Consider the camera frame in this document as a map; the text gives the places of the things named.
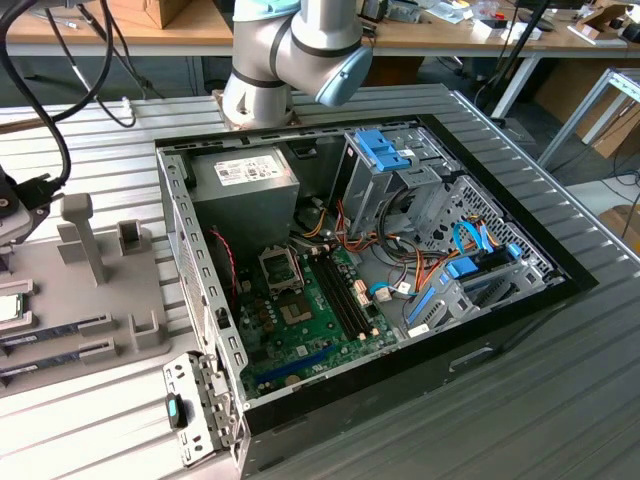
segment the connector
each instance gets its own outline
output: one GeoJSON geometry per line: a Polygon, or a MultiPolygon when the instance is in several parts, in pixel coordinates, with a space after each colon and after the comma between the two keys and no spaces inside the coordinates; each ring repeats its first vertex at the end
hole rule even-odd
{"type": "Polygon", "coordinates": [[[49,205],[54,200],[60,185],[47,181],[47,178],[49,175],[41,175],[13,187],[13,191],[27,210],[49,205]]]}
{"type": "Polygon", "coordinates": [[[133,105],[131,104],[131,100],[128,97],[122,97],[122,108],[125,109],[127,115],[133,117],[133,105]]]}
{"type": "Polygon", "coordinates": [[[382,287],[376,290],[375,296],[380,303],[390,302],[392,300],[391,292],[387,287],[382,287]]]}

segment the table leg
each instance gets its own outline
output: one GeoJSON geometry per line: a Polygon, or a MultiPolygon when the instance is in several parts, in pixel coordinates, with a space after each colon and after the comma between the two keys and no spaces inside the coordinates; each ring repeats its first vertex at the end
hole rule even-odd
{"type": "Polygon", "coordinates": [[[620,93],[620,95],[618,95],[616,99],[611,102],[611,105],[609,105],[609,108],[607,108],[602,116],[598,120],[596,120],[596,123],[593,124],[593,127],[589,129],[587,134],[582,137],[582,143],[584,143],[585,145],[589,145],[593,141],[593,139],[596,138],[596,136],[600,133],[600,130],[602,130],[602,128],[609,123],[613,115],[618,111],[618,109],[622,106],[627,98],[629,97],[625,93],[620,93]]]}
{"type": "Polygon", "coordinates": [[[518,98],[518,95],[520,95],[520,92],[527,83],[527,80],[529,80],[529,77],[533,73],[533,70],[536,68],[539,61],[540,58],[535,55],[524,59],[522,65],[520,65],[520,68],[518,68],[518,71],[511,79],[511,82],[509,82],[507,90],[502,94],[502,98],[498,102],[498,105],[496,105],[496,108],[493,110],[491,118],[506,117],[507,112],[509,112],[509,109],[513,105],[513,102],[516,101],[516,98],[518,98]]]}
{"type": "Polygon", "coordinates": [[[578,105],[576,111],[571,114],[569,120],[567,120],[567,123],[562,126],[557,135],[553,138],[553,140],[551,140],[549,146],[545,149],[544,152],[542,152],[540,158],[538,158],[538,164],[541,167],[544,167],[547,163],[549,163],[556,150],[558,150],[564,144],[569,135],[571,135],[575,131],[578,123],[580,123],[586,113],[591,110],[591,107],[595,105],[602,94],[607,90],[607,88],[609,88],[609,80],[611,79],[613,73],[613,70],[609,68],[602,74],[593,88],[584,97],[584,100],[582,100],[580,105],[578,105]]]}

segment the metal bracket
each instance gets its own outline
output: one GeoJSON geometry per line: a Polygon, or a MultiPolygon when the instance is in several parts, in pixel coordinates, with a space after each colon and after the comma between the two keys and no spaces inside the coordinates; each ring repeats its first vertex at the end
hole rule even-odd
{"type": "Polygon", "coordinates": [[[193,466],[241,440],[240,421],[217,358],[185,353],[165,365],[163,372],[169,422],[177,431],[184,466],[193,466]]]}

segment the expansion slot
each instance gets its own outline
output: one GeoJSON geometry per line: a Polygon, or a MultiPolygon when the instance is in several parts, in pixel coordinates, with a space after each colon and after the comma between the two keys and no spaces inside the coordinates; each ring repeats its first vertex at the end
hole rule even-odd
{"type": "Polygon", "coordinates": [[[331,345],[330,347],[327,347],[305,358],[301,358],[300,360],[296,360],[295,362],[283,365],[282,367],[256,375],[256,383],[272,382],[276,378],[285,377],[297,372],[298,370],[302,370],[303,368],[317,365],[318,363],[323,362],[327,358],[327,355],[329,355],[329,353],[331,353],[335,348],[335,345],[331,345]]]}
{"type": "Polygon", "coordinates": [[[309,265],[347,339],[352,341],[361,333],[369,333],[367,319],[331,258],[324,255],[314,257],[310,259],[309,265]]]}

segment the wooden desk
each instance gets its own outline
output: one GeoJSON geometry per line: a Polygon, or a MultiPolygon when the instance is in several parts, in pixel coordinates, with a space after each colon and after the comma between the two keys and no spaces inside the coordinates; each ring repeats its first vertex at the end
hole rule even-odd
{"type": "MultiPolygon", "coordinates": [[[[513,6],[506,2],[502,12],[511,20],[513,6]]],[[[629,44],[628,48],[594,47],[571,33],[567,26],[573,14],[560,12],[553,19],[555,31],[543,32],[540,40],[529,41],[521,56],[541,55],[545,57],[585,56],[589,58],[640,56],[640,44],[629,44]]],[[[462,21],[456,25],[424,12],[419,24],[406,24],[384,19],[378,24],[378,38],[374,51],[379,55],[401,55],[399,51],[424,51],[427,55],[450,55],[451,51],[465,52],[459,56],[493,57],[504,45],[502,38],[483,39],[473,33],[473,23],[462,21]]],[[[507,46],[509,52],[514,41],[507,46]]]]}
{"type": "MultiPolygon", "coordinates": [[[[95,14],[97,4],[87,4],[95,14]]],[[[56,16],[77,16],[76,10],[54,9],[56,16]]],[[[60,26],[74,55],[100,56],[102,41],[84,20],[73,20],[78,30],[60,26]]],[[[119,20],[118,25],[138,56],[229,56],[233,34],[212,0],[193,0],[164,30],[119,20]]],[[[46,20],[22,15],[9,31],[9,53],[15,56],[62,55],[46,20]]]]}
{"type": "MultiPolygon", "coordinates": [[[[502,11],[510,18],[513,6],[503,0],[502,11]]],[[[75,12],[60,10],[60,15],[75,12]]],[[[428,13],[425,23],[409,25],[383,20],[378,38],[373,43],[378,56],[459,56],[497,57],[504,44],[501,38],[479,39],[472,33],[472,23],[450,24],[428,13]]],[[[139,56],[229,56],[233,34],[212,0],[193,0],[166,29],[157,30],[119,21],[131,47],[139,56]]],[[[517,98],[531,73],[542,58],[640,58],[640,45],[627,48],[593,47],[567,30],[570,15],[556,16],[556,31],[543,33],[538,41],[530,41],[520,56],[520,68],[493,112],[503,117],[517,98]]],[[[100,56],[104,52],[99,39],[84,22],[79,30],[62,27],[74,55],[100,56]]],[[[9,53],[15,56],[62,55],[51,29],[44,20],[24,15],[9,32],[9,53]]]]}

